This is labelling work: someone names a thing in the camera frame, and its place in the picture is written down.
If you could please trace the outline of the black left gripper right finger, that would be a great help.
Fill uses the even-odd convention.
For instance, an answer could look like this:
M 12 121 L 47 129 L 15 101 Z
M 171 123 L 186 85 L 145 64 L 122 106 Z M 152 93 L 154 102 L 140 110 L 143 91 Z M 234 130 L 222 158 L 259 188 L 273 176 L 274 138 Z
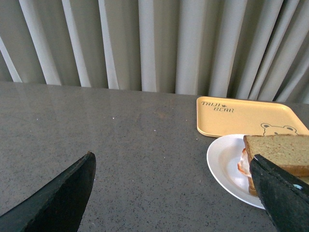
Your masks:
M 250 171 L 258 197 L 279 232 L 309 230 L 309 186 L 261 155 Z

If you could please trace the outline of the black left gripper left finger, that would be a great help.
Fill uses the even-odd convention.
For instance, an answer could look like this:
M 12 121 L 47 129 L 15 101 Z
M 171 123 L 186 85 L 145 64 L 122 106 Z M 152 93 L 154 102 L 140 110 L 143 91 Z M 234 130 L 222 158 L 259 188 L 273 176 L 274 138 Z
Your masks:
M 2 232 L 76 232 L 92 192 L 96 157 L 88 152 L 0 217 Z

